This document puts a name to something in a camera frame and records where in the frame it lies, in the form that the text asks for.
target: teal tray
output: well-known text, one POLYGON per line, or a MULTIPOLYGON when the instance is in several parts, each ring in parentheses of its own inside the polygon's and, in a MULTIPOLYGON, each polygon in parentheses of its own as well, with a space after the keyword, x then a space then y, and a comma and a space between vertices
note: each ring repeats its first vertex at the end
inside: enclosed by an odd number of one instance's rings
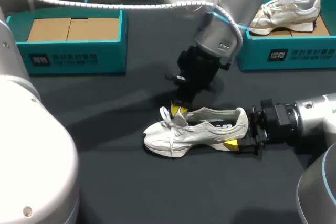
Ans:
POLYGON ((237 59, 241 70, 316 69, 336 67, 336 0, 321 0, 321 17, 330 36, 251 37, 237 59))
POLYGON ((125 11, 49 8, 7 18, 29 74, 120 74, 126 71, 125 11), (36 18, 119 18, 118 40, 27 42, 36 18))

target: white sneaker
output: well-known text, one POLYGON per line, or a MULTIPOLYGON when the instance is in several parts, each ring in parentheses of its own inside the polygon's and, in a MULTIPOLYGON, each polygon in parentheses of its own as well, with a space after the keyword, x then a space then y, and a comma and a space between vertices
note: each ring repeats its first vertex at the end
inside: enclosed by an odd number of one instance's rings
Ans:
POLYGON ((165 107, 160 109, 160 113, 164 121, 145 131, 144 143, 152 152, 167 157, 182 157, 197 144, 206 144, 219 151, 229 151, 224 142, 243 138, 248 130, 248 118, 242 108, 235 111, 201 108, 184 114, 179 110, 174 119, 171 119, 165 107), (232 125, 219 123, 223 121, 232 122, 232 125))
POLYGON ((320 15, 321 0, 271 0, 261 6, 250 32, 268 35, 276 28, 312 32, 320 15))

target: cable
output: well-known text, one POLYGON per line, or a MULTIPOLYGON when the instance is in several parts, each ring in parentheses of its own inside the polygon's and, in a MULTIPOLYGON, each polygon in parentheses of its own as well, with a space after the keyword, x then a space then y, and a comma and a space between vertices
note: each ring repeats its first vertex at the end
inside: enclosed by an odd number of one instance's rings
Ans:
MULTIPOLYGON (((157 10, 157 9, 175 9, 182 8, 187 6, 207 6, 213 7, 213 3, 206 1, 187 1, 173 4, 158 4, 158 5, 107 5, 107 4, 91 4, 91 3, 82 3, 82 2, 73 2, 73 1, 63 1, 63 0, 37 0, 43 3, 50 5, 66 6, 66 7, 81 7, 81 8, 92 8, 92 9, 111 9, 111 10, 157 10)), ((221 13, 230 23, 235 36, 237 37, 237 48, 232 54, 230 63, 234 60, 235 55, 239 52, 243 44, 243 36, 231 18, 231 16, 220 6, 216 6, 215 9, 221 13)))

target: logo on box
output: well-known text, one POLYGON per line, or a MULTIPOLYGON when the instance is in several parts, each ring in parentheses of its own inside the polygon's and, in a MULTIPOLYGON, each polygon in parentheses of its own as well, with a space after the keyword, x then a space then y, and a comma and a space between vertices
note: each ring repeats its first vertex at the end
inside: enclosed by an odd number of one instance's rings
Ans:
POLYGON ((50 61, 46 54, 30 54, 29 56, 32 60, 33 65, 36 67, 50 66, 50 61))
POLYGON ((272 49, 268 55, 268 61, 284 61, 288 49, 272 49))

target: shoelace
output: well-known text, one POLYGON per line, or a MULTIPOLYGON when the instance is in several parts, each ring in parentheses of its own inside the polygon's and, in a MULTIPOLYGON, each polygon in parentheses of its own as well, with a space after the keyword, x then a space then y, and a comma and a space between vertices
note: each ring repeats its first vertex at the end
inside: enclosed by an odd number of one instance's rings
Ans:
POLYGON ((187 131, 193 132, 195 130, 192 126, 179 126, 175 122, 173 122, 172 118, 170 117, 169 111, 165 107, 160 108, 160 114, 165 122, 166 125, 168 125, 171 129, 171 134, 169 138, 169 145, 170 145, 170 154, 173 154, 173 145, 174 145, 174 138, 176 136, 181 136, 185 134, 187 131))
POLYGON ((272 12, 281 10, 281 6, 279 7, 276 6, 277 1, 278 0, 271 0, 261 5, 261 13, 258 17, 258 20, 255 22, 252 28, 254 28, 259 23, 261 17, 263 17, 264 15, 267 15, 271 19, 272 12))

